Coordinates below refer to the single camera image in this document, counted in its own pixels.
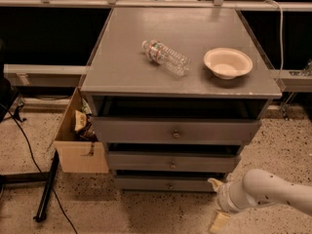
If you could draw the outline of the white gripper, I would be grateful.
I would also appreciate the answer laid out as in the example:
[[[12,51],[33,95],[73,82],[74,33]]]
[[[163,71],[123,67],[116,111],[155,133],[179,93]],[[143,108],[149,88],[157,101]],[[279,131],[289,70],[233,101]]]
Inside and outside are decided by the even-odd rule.
[[[223,210],[215,212],[209,228],[210,234],[217,234],[230,220],[230,214],[237,214],[247,208],[248,200],[242,181],[223,183],[216,178],[209,178],[208,182],[217,192],[217,203]]]

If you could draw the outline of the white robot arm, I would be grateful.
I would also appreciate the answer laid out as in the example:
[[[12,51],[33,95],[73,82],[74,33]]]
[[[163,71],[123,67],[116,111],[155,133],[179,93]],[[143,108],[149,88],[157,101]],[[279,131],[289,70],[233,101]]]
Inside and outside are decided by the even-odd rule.
[[[208,182],[219,206],[210,227],[211,234],[217,234],[231,216],[249,208],[282,204],[312,215],[311,186],[286,181],[265,170],[249,170],[236,182],[222,182],[216,178],[209,178]]]

